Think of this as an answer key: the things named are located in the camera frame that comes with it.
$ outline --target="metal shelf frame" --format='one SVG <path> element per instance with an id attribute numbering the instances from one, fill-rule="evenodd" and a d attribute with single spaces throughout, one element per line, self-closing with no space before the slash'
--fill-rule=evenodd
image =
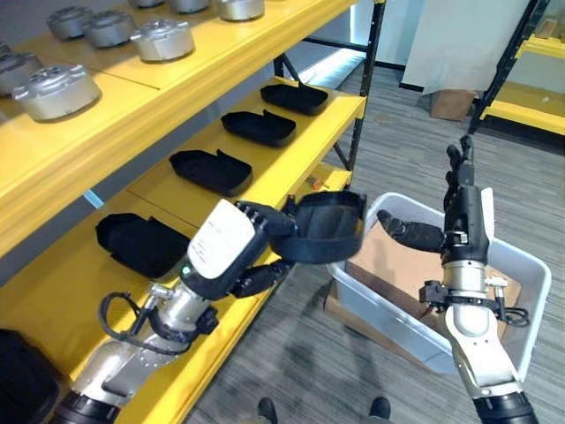
<path id="1" fill-rule="evenodd" d="M 378 0 L 374 2 L 373 5 L 373 15 L 371 19 L 371 28 L 369 31 L 369 40 L 366 45 L 363 44 L 356 44 L 352 42 L 339 42 L 335 40 L 329 40 L 326 38 L 318 38 L 318 37 L 306 37 L 304 38 L 304 42 L 310 42 L 313 44 L 320 44 L 323 46 L 329 47 L 337 47 L 340 49 L 349 49 L 360 51 L 365 53 L 365 60 L 363 64 L 363 76 L 361 78 L 361 88 L 359 89 L 359 95 L 361 97 L 368 97 L 371 91 L 371 80 L 373 79 L 373 71 L 375 67 L 375 59 L 377 57 L 377 48 L 379 47 L 379 38 L 380 38 L 380 28 L 382 26 L 382 18 L 385 12 L 385 4 L 384 0 Z M 273 61 L 273 66 L 275 68 L 275 76 L 277 77 L 284 77 L 284 66 L 288 69 L 290 75 L 294 80 L 300 81 L 298 77 L 298 72 L 288 59 L 288 57 L 283 54 L 277 57 Z M 350 145 L 350 152 L 349 155 L 345 155 L 342 148 L 339 146 L 338 143 L 334 145 L 334 150 L 339 156 L 340 160 L 343 163 L 343 167 L 353 172 L 355 168 L 355 162 L 357 160 L 357 153 L 359 149 L 359 142 L 361 140 L 361 133 L 363 132 L 363 123 L 365 121 L 365 113 L 363 117 L 356 118 L 355 124 L 353 127 L 353 135 L 351 137 L 351 145 Z"/>
<path id="2" fill-rule="evenodd" d="M 496 66 L 496 74 L 494 75 L 493 82 L 477 103 L 469 125 L 469 134 L 475 133 L 481 125 L 483 113 L 501 91 L 502 85 L 520 56 L 518 55 L 518 50 L 520 50 L 522 44 L 530 38 L 536 25 L 541 20 L 548 3 L 549 0 L 530 0 L 530 2 L 528 2 L 516 26 L 516 30 L 512 34 L 512 37 L 510 37 L 510 41 Z"/>

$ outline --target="plastic storage container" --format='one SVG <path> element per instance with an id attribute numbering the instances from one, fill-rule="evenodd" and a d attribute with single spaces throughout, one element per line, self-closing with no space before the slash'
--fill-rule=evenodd
<path id="1" fill-rule="evenodd" d="M 378 221 L 379 209 L 386 209 L 404 220 L 443 228 L 441 212 L 401 194 L 386 193 L 367 212 L 365 233 Z M 508 326 L 501 339 L 518 374 L 525 379 L 551 286 L 551 271 L 540 259 L 498 239 L 491 243 L 488 254 L 489 265 L 522 285 L 516 306 L 530 312 L 530 326 Z M 346 309 L 395 341 L 434 373 L 456 373 L 451 345 L 445 337 L 349 276 L 344 267 L 344 261 L 328 265 L 329 272 L 337 280 L 338 299 Z"/>

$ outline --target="gray carpet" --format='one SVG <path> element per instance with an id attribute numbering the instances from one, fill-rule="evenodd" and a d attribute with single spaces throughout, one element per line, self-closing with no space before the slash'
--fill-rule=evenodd
<path id="1" fill-rule="evenodd" d="M 398 88 L 398 75 L 377 69 L 352 188 L 372 201 L 399 192 L 440 208 L 444 154 L 463 123 L 431 119 L 419 94 Z M 358 90 L 360 71 L 343 90 Z M 496 234 L 537 255 L 554 280 L 533 353 L 526 393 L 539 422 L 564 421 L 563 263 L 565 205 L 562 140 L 536 132 L 479 130 L 478 183 L 495 194 Z M 350 132 L 344 136 L 345 144 Z M 337 163 L 331 154 L 328 159 Z M 300 266 L 209 385 L 186 424 L 235 423 L 263 396 L 285 423 L 359 423 L 371 400 L 387 396 L 401 424 L 478 422 L 457 377 L 431 375 L 324 315 L 324 268 Z"/>

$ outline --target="person's foot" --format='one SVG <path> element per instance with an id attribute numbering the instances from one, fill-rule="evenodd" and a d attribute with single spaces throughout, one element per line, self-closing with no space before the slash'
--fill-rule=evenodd
<path id="1" fill-rule="evenodd" d="M 275 404 L 268 397 L 264 397 L 259 401 L 259 405 L 257 406 L 257 414 L 260 417 L 266 419 L 271 424 L 278 424 L 278 420 L 276 419 Z"/>
<path id="2" fill-rule="evenodd" d="M 390 402 L 385 397 L 377 397 L 371 405 L 370 417 L 379 417 L 384 420 L 390 419 Z"/>

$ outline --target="shelf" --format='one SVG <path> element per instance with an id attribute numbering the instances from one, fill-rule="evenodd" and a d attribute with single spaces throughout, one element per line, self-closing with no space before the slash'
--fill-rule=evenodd
<path id="1" fill-rule="evenodd" d="M 122 153 L 124 140 L 121 135 L 106 138 L 109 130 L 119 127 L 126 134 L 118 121 L 156 91 L 92 74 L 102 98 L 56 124 L 39 124 L 12 99 L 0 98 L 0 256 L 86 191 L 84 186 L 76 189 L 81 183 L 77 178 L 88 173 L 100 180 L 108 174 L 107 166 L 94 158 L 105 156 L 110 146 Z"/>
<path id="2" fill-rule="evenodd" d="M 343 188 L 349 174 L 326 164 L 313 171 L 327 190 Z M 304 184 L 297 195 L 309 191 Z M 131 292 L 140 302 L 146 295 L 147 280 L 112 260 L 96 242 L 97 223 L 108 213 L 122 212 L 154 216 L 189 237 L 196 231 L 162 209 L 121 192 L 0 289 L 0 327 L 22 332 L 71 379 L 92 350 L 106 340 L 96 319 L 102 297 L 109 292 Z M 260 262 L 276 258 L 266 252 Z M 121 412 L 117 424 L 182 422 L 268 296 L 263 292 L 247 299 L 229 297 L 215 302 L 220 325 L 212 335 L 199 337 L 181 359 L 152 375 Z M 132 315 L 124 310 L 114 316 L 118 328 L 125 328 L 131 320 Z"/>
<path id="3" fill-rule="evenodd" d="M 541 88 L 505 82 L 486 115 L 565 135 L 565 95 Z"/>
<path id="4" fill-rule="evenodd" d="M 261 68 L 354 3 L 353 0 L 267 0 L 263 17 L 239 23 L 221 20 L 214 7 L 179 15 L 171 12 L 166 3 L 148 9 L 120 4 L 116 9 L 129 12 L 138 27 L 163 18 L 190 23 L 196 50 L 167 64 L 141 62 L 130 42 L 111 49 L 95 49 L 85 39 L 60 42 L 51 33 L 21 44 L 19 50 L 71 60 L 150 87 L 163 89 L 183 84 L 185 89 L 192 90 L 196 88 L 192 84 L 198 82 L 210 89 L 215 81 L 224 80 L 227 75 L 243 80 L 245 77 L 240 78 L 239 72 L 252 74 L 248 68 Z"/>
<path id="5" fill-rule="evenodd" d="M 267 0 L 263 18 L 238 24 L 211 11 L 179 15 L 193 23 L 196 50 L 171 64 L 142 64 L 131 45 L 98 50 L 51 35 L 18 46 L 98 71 L 103 97 L 89 111 L 51 124 L 36 124 L 14 101 L 0 100 L 0 255 L 354 3 Z M 159 11 L 166 14 L 166 6 Z M 157 12 L 133 11 L 152 18 Z"/>
<path id="6" fill-rule="evenodd" d="M 565 43 L 561 42 L 561 40 L 556 37 L 549 37 L 545 39 L 538 38 L 532 34 L 528 40 L 522 43 L 522 46 L 520 46 L 520 49 L 518 49 L 516 53 L 516 58 L 521 57 L 525 51 L 529 51 L 537 55 L 565 59 Z"/>
<path id="7" fill-rule="evenodd" d="M 268 84 L 277 81 L 292 84 L 286 79 L 274 79 Z M 317 117 L 307 117 L 264 103 L 259 92 L 252 93 L 232 108 L 232 111 L 249 110 L 256 113 L 267 109 L 294 120 L 297 123 L 296 138 L 286 148 L 268 148 L 231 135 L 223 129 L 218 119 L 189 139 L 179 150 L 200 149 L 215 153 L 216 149 L 221 149 L 251 164 L 253 183 L 240 197 L 281 207 L 287 194 L 297 191 L 345 129 L 363 114 L 363 97 L 327 91 L 330 93 L 328 106 Z M 197 227 L 220 199 L 219 194 L 180 178 L 173 171 L 168 158 L 133 182 L 127 190 Z"/>
<path id="8" fill-rule="evenodd" d="M 336 168 L 324 162 L 320 163 L 309 177 L 313 178 L 320 187 L 314 190 L 312 182 L 305 181 L 295 193 L 297 200 L 300 200 L 307 194 L 335 190 L 334 187 L 341 189 L 351 182 L 350 171 Z"/>
<path id="9" fill-rule="evenodd" d="M 146 278 L 111 259 L 96 242 L 98 222 L 107 214 L 122 212 L 154 216 L 189 237 L 196 231 L 146 201 L 120 193 L 0 289 L 0 327 L 22 331 L 71 378 L 103 339 L 96 320 L 102 298 L 109 292 L 129 291 L 140 299 L 147 289 Z"/>

